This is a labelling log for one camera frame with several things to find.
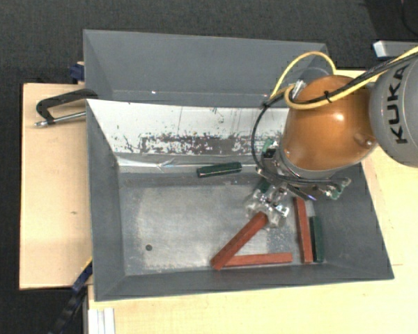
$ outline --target dark carpet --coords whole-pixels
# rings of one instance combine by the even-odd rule
[[[324,42],[339,67],[368,68],[376,64],[375,40],[418,40],[418,0],[0,0],[3,334],[46,333],[69,297],[17,290],[20,84],[72,83],[68,68],[83,58],[82,29]],[[68,333],[80,332],[79,318]]]

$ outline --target red stick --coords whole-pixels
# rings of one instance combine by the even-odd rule
[[[227,243],[210,261],[210,265],[221,270],[222,267],[268,222],[265,213],[259,212]]]
[[[236,267],[256,264],[285,264],[292,261],[292,253],[264,253],[260,255],[234,256],[224,266]]]
[[[297,234],[299,236],[300,257],[303,264],[313,262],[313,248],[309,234],[309,222],[305,202],[301,198],[294,198],[294,210],[297,223]]]

